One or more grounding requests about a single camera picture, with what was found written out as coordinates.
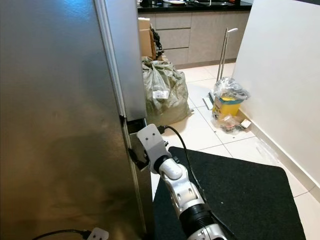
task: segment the robotic arm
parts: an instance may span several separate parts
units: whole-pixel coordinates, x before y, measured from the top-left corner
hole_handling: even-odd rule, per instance
[[[227,240],[197,187],[190,182],[186,167],[176,163],[167,151],[157,127],[150,124],[138,131],[137,137],[145,149],[150,171],[160,174],[168,187],[187,240]]]

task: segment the white tile floor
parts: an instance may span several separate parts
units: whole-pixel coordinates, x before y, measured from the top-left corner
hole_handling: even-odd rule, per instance
[[[234,63],[225,64],[223,76],[231,76],[234,65]],[[209,90],[213,88],[218,66],[194,67],[180,71],[185,74],[189,92],[188,104],[194,112],[190,117],[172,126],[180,132],[186,147],[204,153],[282,167],[287,174],[306,239],[319,240],[320,203],[280,161],[268,158],[261,152],[259,146],[262,142],[251,131],[232,135],[214,126],[211,111],[207,110],[202,98],[206,97]],[[182,147],[178,137],[169,130],[163,135],[163,138],[169,142],[168,147]],[[154,197],[159,176],[152,174],[151,181]]]

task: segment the black countertop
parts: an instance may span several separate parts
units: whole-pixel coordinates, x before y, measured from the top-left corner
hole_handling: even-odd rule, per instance
[[[201,4],[184,4],[175,5],[171,3],[160,3],[158,5],[149,5],[146,7],[137,6],[138,13],[172,13],[172,12],[215,12],[215,11],[249,11],[251,3],[241,1],[238,4],[229,5],[212,5],[206,6]]]

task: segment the black mat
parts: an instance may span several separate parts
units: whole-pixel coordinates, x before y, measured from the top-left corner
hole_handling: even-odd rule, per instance
[[[182,148],[171,147],[169,151],[187,167]],[[211,209],[238,240],[306,240],[282,168],[198,151],[188,153]],[[153,207],[156,240],[187,239],[163,180]],[[223,231],[228,240],[234,240]]]

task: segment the power cord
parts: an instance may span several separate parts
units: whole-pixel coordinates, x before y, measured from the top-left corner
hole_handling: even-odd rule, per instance
[[[55,235],[55,234],[63,234],[63,233],[76,233],[76,234],[80,234],[82,236],[82,238],[84,240],[88,239],[88,237],[91,234],[91,231],[89,230],[75,230],[75,229],[64,229],[64,230],[58,230],[58,231],[51,231],[45,234],[42,234],[40,236],[36,236],[35,238],[33,238],[32,240],[38,240],[38,239],[42,239],[44,237],[48,237],[51,235]]]
[[[199,191],[200,191],[200,194],[201,194],[201,197],[203,198],[204,202],[207,204],[207,198],[206,198],[206,195],[205,195],[205,190],[201,187],[195,173],[194,173],[194,170],[192,168],[192,165],[191,165],[191,162],[190,162],[190,158],[189,158],[189,155],[188,155],[188,150],[187,150],[187,147],[185,145],[185,142],[184,140],[182,139],[181,135],[179,134],[179,132],[172,126],[169,126],[169,125],[164,125],[164,126],[159,126],[158,127],[158,130],[161,134],[163,134],[165,132],[166,129],[171,129],[177,136],[178,138],[180,139],[181,143],[182,143],[182,146],[183,146],[183,149],[184,149],[184,153],[185,153],[185,157],[186,157],[186,160],[188,162],[188,166],[189,166],[189,169],[190,169],[190,172],[191,172],[191,175],[196,183],[196,186],[198,187]],[[215,213],[210,210],[210,213],[212,215],[212,217],[220,224],[224,227],[224,229],[229,233],[231,234],[235,240],[237,240],[237,237],[236,235],[234,234],[233,231],[230,230],[230,228],[224,224],[224,222],[222,222],[218,217],[217,215],[215,215]]]

